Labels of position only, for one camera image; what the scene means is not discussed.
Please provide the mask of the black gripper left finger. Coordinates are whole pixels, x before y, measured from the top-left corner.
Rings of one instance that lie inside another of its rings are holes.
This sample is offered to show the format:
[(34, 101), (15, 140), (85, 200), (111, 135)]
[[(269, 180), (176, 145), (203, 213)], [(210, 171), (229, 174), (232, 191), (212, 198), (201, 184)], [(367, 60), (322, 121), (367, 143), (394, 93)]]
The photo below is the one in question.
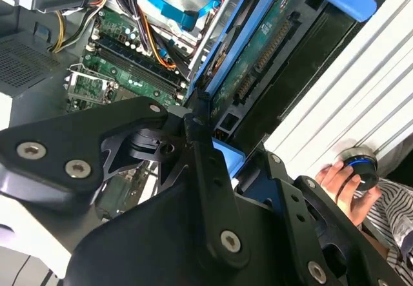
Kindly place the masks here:
[(186, 122), (203, 129), (234, 177), (245, 155), (212, 138), (205, 99), (186, 109), (140, 96), (2, 130), (1, 246), (67, 268), (99, 225), (94, 203), (104, 182), (155, 161), (166, 185), (189, 140)]

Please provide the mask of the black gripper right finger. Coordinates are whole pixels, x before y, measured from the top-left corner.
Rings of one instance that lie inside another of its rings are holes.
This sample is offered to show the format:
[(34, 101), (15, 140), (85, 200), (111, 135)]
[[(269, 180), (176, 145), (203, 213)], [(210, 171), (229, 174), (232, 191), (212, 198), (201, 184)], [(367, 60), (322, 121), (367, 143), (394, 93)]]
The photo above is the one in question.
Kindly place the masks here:
[(263, 158), (263, 285), (403, 285), (378, 251), (306, 176)]

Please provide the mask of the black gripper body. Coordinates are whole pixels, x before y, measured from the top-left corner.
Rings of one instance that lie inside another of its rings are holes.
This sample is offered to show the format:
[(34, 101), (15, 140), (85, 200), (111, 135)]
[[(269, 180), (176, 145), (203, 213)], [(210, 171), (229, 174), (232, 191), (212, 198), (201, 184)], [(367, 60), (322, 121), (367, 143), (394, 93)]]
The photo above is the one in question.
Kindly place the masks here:
[(65, 285), (304, 285), (266, 205), (236, 197), (250, 248), (241, 270), (199, 257), (193, 201), (174, 187), (93, 230), (76, 247)]

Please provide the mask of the person's hand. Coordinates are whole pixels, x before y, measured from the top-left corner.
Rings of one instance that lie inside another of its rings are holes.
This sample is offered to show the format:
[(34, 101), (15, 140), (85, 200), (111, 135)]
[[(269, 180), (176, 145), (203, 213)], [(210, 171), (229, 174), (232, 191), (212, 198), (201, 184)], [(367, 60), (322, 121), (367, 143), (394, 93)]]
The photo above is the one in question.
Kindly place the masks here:
[(355, 226), (362, 224), (381, 196), (379, 187), (375, 186), (356, 198), (361, 177), (354, 174), (352, 166), (344, 166), (341, 160), (320, 170), (315, 181)]

